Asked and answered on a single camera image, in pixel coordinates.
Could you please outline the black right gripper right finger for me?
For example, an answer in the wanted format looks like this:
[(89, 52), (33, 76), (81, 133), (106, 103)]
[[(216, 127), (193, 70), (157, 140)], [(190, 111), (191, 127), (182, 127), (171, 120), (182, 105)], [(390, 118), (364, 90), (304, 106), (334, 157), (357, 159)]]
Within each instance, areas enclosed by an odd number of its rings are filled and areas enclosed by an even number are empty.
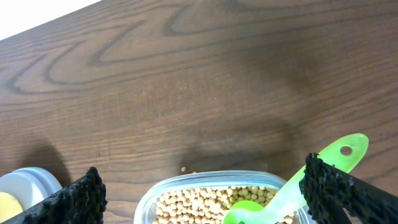
[(318, 154), (305, 160), (299, 182), (308, 214), (317, 223), (397, 224), (397, 197), (329, 165)]

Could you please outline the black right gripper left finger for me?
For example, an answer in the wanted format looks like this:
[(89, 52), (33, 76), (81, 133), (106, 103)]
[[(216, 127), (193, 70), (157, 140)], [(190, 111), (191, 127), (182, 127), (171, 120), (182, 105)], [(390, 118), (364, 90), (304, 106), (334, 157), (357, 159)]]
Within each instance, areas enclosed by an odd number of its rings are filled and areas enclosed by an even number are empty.
[(97, 168), (5, 224), (103, 224), (106, 186)]

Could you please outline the green plastic measuring scoop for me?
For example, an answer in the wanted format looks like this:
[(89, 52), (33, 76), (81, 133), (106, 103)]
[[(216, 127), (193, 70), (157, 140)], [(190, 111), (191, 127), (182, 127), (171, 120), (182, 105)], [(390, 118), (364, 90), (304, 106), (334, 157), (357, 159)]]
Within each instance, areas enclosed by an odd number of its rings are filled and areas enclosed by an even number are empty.
[[(317, 154), (324, 163), (345, 173), (349, 173), (364, 157), (369, 139), (361, 133), (339, 138)], [(271, 201), (262, 208), (259, 204), (243, 200), (235, 203), (225, 214), (224, 224), (265, 224), (276, 223), (286, 215), (302, 208), (306, 201), (301, 194), (299, 182), (304, 178), (305, 168), (301, 168)]]

